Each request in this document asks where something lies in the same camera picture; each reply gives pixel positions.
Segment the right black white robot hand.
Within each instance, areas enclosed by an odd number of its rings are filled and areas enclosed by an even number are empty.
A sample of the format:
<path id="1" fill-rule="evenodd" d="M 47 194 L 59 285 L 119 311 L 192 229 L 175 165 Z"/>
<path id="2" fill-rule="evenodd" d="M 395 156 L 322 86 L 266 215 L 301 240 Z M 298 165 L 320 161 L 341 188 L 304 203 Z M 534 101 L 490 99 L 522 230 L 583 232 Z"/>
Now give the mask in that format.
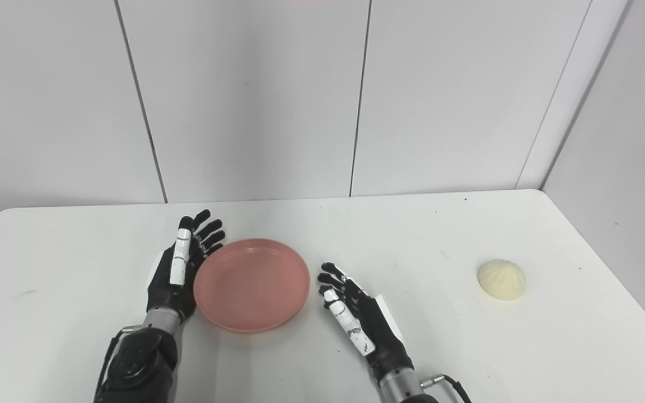
<path id="1" fill-rule="evenodd" d="M 323 307 L 333 314 L 359 354 L 366 360 L 374 380 L 389 373 L 414 369 L 399 327 L 382 295 L 368 294 L 358 282 L 334 263 L 325 262 L 317 276 Z"/>

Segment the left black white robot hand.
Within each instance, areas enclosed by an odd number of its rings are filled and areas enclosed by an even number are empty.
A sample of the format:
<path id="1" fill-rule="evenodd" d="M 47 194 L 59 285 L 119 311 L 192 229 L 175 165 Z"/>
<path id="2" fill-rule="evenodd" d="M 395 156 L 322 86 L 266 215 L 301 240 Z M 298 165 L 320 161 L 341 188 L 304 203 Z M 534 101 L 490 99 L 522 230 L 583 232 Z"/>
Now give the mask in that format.
<path id="1" fill-rule="evenodd" d="M 181 323 L 189 319 L 195 311 L 195 276 L 225 238 L 222 220 L 213 219 L 209 209 L 182 217 L 176 240 L 163 251 L 148 285 L 146 311 L 171 311 Z"/>

